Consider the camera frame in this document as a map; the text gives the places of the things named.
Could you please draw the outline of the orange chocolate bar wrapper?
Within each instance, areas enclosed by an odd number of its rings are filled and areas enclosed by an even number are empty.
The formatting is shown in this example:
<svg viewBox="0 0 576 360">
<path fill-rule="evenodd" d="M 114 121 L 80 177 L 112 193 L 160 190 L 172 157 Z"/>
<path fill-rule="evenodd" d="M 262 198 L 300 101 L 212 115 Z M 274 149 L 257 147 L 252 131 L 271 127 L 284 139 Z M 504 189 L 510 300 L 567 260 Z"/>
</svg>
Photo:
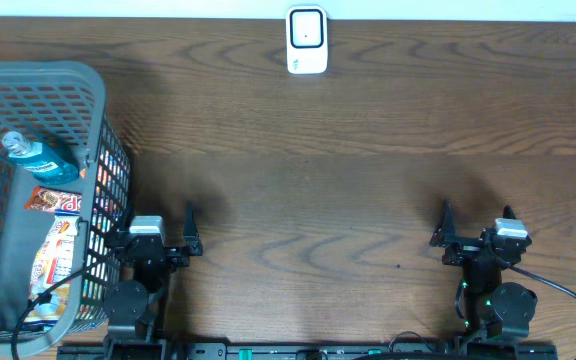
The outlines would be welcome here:
<svg viewBox="0 0 576 360">
<path fill-rule="evenodd" d="M 81 211 L 82 195 L 79 193 L 54 190 L 42 186 L 33 189 L 25 210 L 37 210 L 52 214 L 77 215 Z"/>
</svg>

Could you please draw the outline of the yellow snack chip bag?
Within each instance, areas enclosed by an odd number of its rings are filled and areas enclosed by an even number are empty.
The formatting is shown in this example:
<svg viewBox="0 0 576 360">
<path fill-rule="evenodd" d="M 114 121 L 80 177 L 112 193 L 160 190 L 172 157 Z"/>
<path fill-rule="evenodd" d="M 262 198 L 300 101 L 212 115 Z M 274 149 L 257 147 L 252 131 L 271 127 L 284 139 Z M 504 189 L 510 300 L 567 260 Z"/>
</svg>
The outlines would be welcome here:
<svg viewBox="0 0 576 360">
<path fill-rule="evenodd" d="M 71 274 L 79 220 L 79 216 L 72 215 L 54 217 L 54 223 L 33 261 L 29 281 L 30 302 Z M 30 311 L 24 323 L 40 326 L 55 324 L 66 309 L 69 292 L 69 282 L 51 291 L 46 300 Z"/>
</svg>

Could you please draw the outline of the blue mouthwash bottle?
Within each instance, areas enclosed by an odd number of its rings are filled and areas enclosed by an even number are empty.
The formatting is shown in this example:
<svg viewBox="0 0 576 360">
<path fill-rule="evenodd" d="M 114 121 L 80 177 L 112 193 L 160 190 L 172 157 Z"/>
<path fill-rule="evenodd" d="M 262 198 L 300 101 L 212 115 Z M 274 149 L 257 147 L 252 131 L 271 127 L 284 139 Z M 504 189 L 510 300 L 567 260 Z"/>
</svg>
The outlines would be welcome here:
<svg viewBox="0 0 576 360">
<path fill-rule="evenodd" d="M 9 159 L 41 183 L 63 185 L 79 178 L 78 163 L 68 151 L 55 151 L 49 145 L 30 141 L 16 131 L 7 132 L 1 143 L 8 151 Z"/>
</svg>

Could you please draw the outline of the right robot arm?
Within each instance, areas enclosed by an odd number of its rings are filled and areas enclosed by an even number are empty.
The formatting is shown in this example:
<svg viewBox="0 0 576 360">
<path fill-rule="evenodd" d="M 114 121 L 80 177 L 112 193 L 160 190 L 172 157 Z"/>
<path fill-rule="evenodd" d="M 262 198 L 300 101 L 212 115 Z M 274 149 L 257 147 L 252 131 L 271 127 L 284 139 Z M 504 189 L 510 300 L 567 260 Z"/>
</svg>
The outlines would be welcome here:
<svg viewBox="0 0 576 360">
<path fill-rule="evenodd" d="M 455 307 L 466 332 L 455 341 L 458 351 L 467 353 L 476 344 L 513 348 L 529 335 L 537 296 L 516 282 L 504 282 L 502 271 L 519 263 L 531 244 L 510 206 L 479 236 L 464 237 L 457 234 L 450 203 L 443 202 L 430 245 L 444 249 L 443 264 L 462 269 Z"/>
</svg>

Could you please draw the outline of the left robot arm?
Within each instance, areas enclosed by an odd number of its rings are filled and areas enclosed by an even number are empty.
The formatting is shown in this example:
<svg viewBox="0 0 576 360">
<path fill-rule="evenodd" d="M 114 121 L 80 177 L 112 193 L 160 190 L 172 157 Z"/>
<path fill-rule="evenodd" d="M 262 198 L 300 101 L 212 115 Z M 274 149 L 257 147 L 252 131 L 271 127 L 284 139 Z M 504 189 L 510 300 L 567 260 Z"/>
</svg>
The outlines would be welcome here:
<svg viewBox="0 0 576 360">
<path fill-rule="evenodd" d="M 109 231 L 108 248 L 119 263 L 132 270 L 132 277 L 106 287 L 103 310 L 108 318 L 104 338 L 105 359 L 174 359 L 175 343 L 159 335 L 171 275 L 203 254 L 203 245 L 187 204 L 181 246 L 165 244 L 166 231 L 160 216 L 124 214 Z"/>
</svg>

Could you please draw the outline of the grey plastic mesh basket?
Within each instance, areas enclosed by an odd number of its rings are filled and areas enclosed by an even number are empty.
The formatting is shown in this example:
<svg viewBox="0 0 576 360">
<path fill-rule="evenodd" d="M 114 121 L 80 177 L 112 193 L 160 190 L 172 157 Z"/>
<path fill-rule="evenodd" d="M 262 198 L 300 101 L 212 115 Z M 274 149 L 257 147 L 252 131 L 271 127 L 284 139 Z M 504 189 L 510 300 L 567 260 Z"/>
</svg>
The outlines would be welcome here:
<svg viewBox="0 0 576 360">
<path fill-rule="evenodd" d="M 104 323 L 102 295 L 120 276 L 106 248 L 126 209 L 130 163 L 106 120 L 106 91 L 91 67 L 68 61 L 0 62 L 0 357 L 38 354 L 69 333 Z M 54 217 L 26 207 L 36 179 L 12 162 L 2 137 L 11 131 L 71 154 L 80 168 L 68 192 L 82 197 L 72 282 L 64 314 L 53 325 L 17 331 L 27 306 L 31 266 Z"/>
</svg>

